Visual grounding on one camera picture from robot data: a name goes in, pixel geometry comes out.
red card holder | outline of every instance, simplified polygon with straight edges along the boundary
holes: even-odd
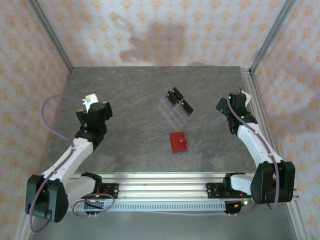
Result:
[[[184,132],[171,132],[170,141],[173,153],[186,152],[188,150],[187,139]]]

orange floral wallpaper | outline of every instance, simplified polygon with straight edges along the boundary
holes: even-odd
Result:
[[[278,150],[296,166],[296,186],[320,239],[320,8],[299,0],[256,80]]]
[[[285,0],[39,0],[75,67],[250,67]]]
[[[0,239],[12,240],[27,180],[41,173],[51,139],[42,103],[64,92],[69,74],[28,1],[0,1],[0,36]],[[58,106],[47,106],[50,124]]]

gray stone surface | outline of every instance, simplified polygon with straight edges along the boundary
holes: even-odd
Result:
[[[66,94],[84,98],[96,94],[109,101],[113,117],[104,140],[77,172],[249,172],[254,161],[241,140],[229,131],[226,117],[215,108],[234,85],[244,87],[239,67],[76,67]],[[181,131],[188,151],[172,153],[174,129],[157,105],[177,87],[195,114]],[[75,111],[81,103],[64,100],[55,129],[73,139],[78,131]],[[54,136],[44,168],[68,148]]]

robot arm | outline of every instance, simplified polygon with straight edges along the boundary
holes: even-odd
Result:
[[[215,194],[230,194],[243,192],[252,196],[257,204],[274,203],[276,196],[275,165],[271,159],[274,157],[279,170],[279,198],[278,202],[290,202],[293,198],[295,166],[292,162],[285,162],[270,146],[256,119],[247,111],[251,96],[246,92],[230,94],[229,101],[233,111],[246,123],[240,122],[230,111],[227,100],[222,98],[216,109],[222,112],[228,120],[232,134],[237,135],[250,152],[257,167],[254,176],[242,173],[227,174],[224,187],[215,188]]]
[[[81,177],[68,184],[70,177],[77,170],[79,165],[94,152],[104,135],[107,133],[105,121],[112,117],[112,109],[108,102],[98,102],[95,94],[86,96],[82,100],[86,110],[76,112],[81,123],[80,130],[75,134],[66,152],[48,170],[41,175],[32,175],[26,188],[25,212],[30,213],[31,204],[35,198],[40,185],[48,179],[34,205],[33,215],[53,222],[60,222],[65,216],[69,204],[73,204],[86,194],[99,192],[102,185],[101,177],[92,173],[84,173]],[[69,159],[56,170],[67,156]]]

purple cable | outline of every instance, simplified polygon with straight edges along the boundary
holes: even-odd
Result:
[[[74,96],[68,96],[68,95],[53,95],[51,97],[49,97],[43,104],[42,104],[42,108],[41,108],[41,115],[42,115],[42,120],[44,122],[44,124],[48,127],[48,129],[54,133],[55,135],[57,135],[58,137],[64,139],[64,140],[67,140],[68,142],[70,142],[71,144],[71,151],[70,153],[68,154],[68,156],[66,156],[66,158],[54,169],[54,171],[52,171],[46,179],[44,179],[44,181],[42,182],[42,184],[40,185],[38,191],[36,191],[36,194],[32,200],[32,203],[31,203],[31,206],[30,206],[30,211],[29,211],[29,215],[30,215],[30,218],[29,218],[29,227],[30,227],[30,231],[31,233],[33,234],[37,234],[39,232],[41,232],[43,229],[45,229],[45,227],[49,224],[50,221],[47,221],[40,229],[38,230],[34,230],[33,228],[33,223],[32,223],[32,217],[33,217],[33,212],[34,212],[34,209],[35,209],[35,205],[36,205],[36,202],[37,202],[37,199],[41,193],[41,191],[44,189],[45,185],[47,184],[47,182],[49,181],[49,179],[69,160],[69,158],[72,156],[72,154],[74,153],[75,151],[75,145],[73,143],[73,141],[71,141],[70,139],[68,139],[66,136],[63,136],[62,134],[56,132],[51,126],[49,126],[49,124],[47,123],[46,121],[46,118],[45,118],[45,106],[46,104],[52,100],[52,99],[55,99],[55,98],[66,98],[66,99],[72,99],[72,100],[76,100],[76,101],[80,101],[81,102],[81,99],[77,98],[77,97],[74,97]]]
[[[263,146],[265,147],[267,153],[270,154],[270,158],[271,158],[271,160],[273,162],[274,170],[275,170],[275,197],[274,197],[274,206],[271,207],[269,205],[269,203],[267,204],[267,206],[269,207],[269,209],[275,210],[277,208],[277,204],[278,204],[278,201],[279,201],[279,192],[280,192],[280,177],[279,177],[279,169],[278,169],[278,165],[277,165],[276,159],[273,156],[273,154],[272,154],[270,148],[268,147],[266,141],[262,138],[262,136],[260,136],[260,134],[256,133],[256,131],[251,126],[249,126],[245,121],[243,121],[235,113],[235,111],[233,110],[233,108],[231,106],[229,98],[227,98],[226,101],[228,103],[228,107],[229,107],[231,113],[235,116],[235,118],[238,119],[246,128],[248,128],[250,131],[252,131],[260,139],[260,141],[262,142]]]
[[[105,213],[106,211],[108,211],[110,208],[112,208],[112,206],[115,204],[115,198],[110,195],[110,194],[107,194],[107,193],[90,193],[90,194],[87,194],[87,195],[84,195],[84,197],[94,197],[96,195],[100,195],[100,196],[106,196],[106,197],[109,197],[112,199],[112,203],[106,208],[104,209],[103,211],[100,211],[99,213],[95,213],[95,217],[97,217],[98,215],[100,214],[103,214]],[[92,204],[93,202],[92,201],[88,201],[88,200],[79,200],[79,201],[76,201],[73,206],[72,206],[72,212],[74,215],[76,215],[78,218],[90,218],[90,214],[89,215],[78,215],[75,213],[75,207],[78,203],[87,203],[87,204]]]

